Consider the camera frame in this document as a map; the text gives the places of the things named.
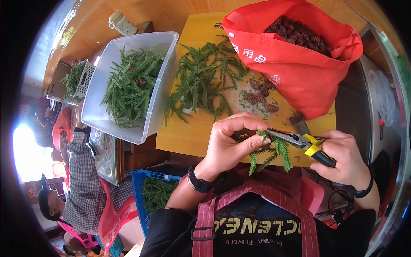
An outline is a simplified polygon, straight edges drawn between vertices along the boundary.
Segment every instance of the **sunlight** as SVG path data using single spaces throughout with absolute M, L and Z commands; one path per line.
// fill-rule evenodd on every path
M 23 182 L 40 180 L 42 174 L 53 177 L 51 148 L 38 146 L 26 124 L 19 125 L 14 131 L 13 150 L 16 169 Z

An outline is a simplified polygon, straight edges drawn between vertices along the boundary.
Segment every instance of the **wristwatch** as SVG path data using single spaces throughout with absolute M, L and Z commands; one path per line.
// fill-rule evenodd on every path
M 194 186 L 194 190 L 200 192 L 200 193 L 208 193 L 212 189 L 212 183 L 205 181 L 203 179 L 198 179 L 196 175 L 194 174 L 194 167 L 191 166 L 190 169 L 188 170 L 188 178 Z
M 371 191 L 372 185 L 374 184 L 374 173 L 372 171 L 370 171 L 370 174 L 371 174 L 371 176 L 370 176 L 371 181 L 369 182 L 369 185 L 368 185 L 367 189 L 366 190 L 361 190 L 361 191 L 355 190 L 354 191 L 354 197 L 355 198 L 363 198 Z

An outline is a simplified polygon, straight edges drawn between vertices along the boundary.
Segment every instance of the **wooden table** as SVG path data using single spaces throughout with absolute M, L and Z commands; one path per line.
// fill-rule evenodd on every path
M 196 48 L 203 46 L 206 42 L 218 44 L 221 42 L 221 38 L 216 35 L 225 34 L 225 31 L 220 28 L 215 28 L 214 25 L 215 23 L 222 22 L 226 14 L 226 12 L 215 12 L 190 15 L 184 26 L 179 43 Z M 179 57 L 187 52 L 180 45 L 178 45 L 177 51 Z M 237 91 L 229 90 L 225 92 L 225 96 L 235 113 L 244 111 L 237 104 L 239 99 L 238 95 L 242 88 L 248 87 L 245 81 L 250 79 L 251 76 L 259 78 L 262 74 L 251 71 L 244 78 L 244 82 L 237 84 Z M 179 79 L 176 79 L 174 82 L 174 84 L 179 83 Z M 280 111 L 271 115 L 267 123 L 275 129 L 295 133 L 294 128 L 286 123 L 286 120 L 293 115 L 294 108 L 277 90 L 271 91 L 269 98 L 278 101 Z M 207 153 L 208 141 L 213 125 L 213 116 L 202 110 L 197 111 L 196 114 L 192 113 L 192 115 L 193 117 L 187 117 L 189 124 L 181 121 L 176 115 L 170 117 L 167 126 L 165 126 L 163 122 L 162 130 L 157 134 L 156 148 L 175 153 L 204 157 Z M 220 119 L 226 118 L 227 116 L 225 113 L 220 116 Z M 318 135 L 325 130 L 335 129 L 335 104 L 332 105 L 328 114 L 308 121 L 307 126 L 312 135 Z M 312 163 L 301 149 L 290 146 L 289 150 L 293 166 L 308 167 Z M 259 161 L 264 161 L 268 155 L 269 154 L 259 156 Z M 249 162 L 249 157 L 245 157 L 242 162 Z M 282 166 L 281 158 L 277 158 L 272 164 Z

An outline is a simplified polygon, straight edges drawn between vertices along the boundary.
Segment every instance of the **plastic bag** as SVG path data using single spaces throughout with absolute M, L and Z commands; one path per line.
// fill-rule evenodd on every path
M 331 47 L 329 58 L 264 30 L 281 15 L 300 20 Z M 241 60 L 263 73 L 284 98 L 312 120 L 328 113 L 352 62 L 363 53 L 359 34 L 304 0 L 271 0 L 237 8 L 222 25 Z
M 390 89 L 387 77 L 382 71 L 368 72 L 371 90 L 374 91 L 377 102 L 377 110 L 384 123 L 391 127 L 395 121 L 395 98 Z

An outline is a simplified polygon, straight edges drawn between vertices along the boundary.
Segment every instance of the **cardboard box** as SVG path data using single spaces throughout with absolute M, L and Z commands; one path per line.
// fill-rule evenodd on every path
M 53 78 L 51 79 L 51 84 L 48 87 L 47 98 L 63 102 L 64 93 L 66 93 L 66 84 L 61 82 L 61 80 L 70 74 L 72 67 L 62 62 L 58 62 Z

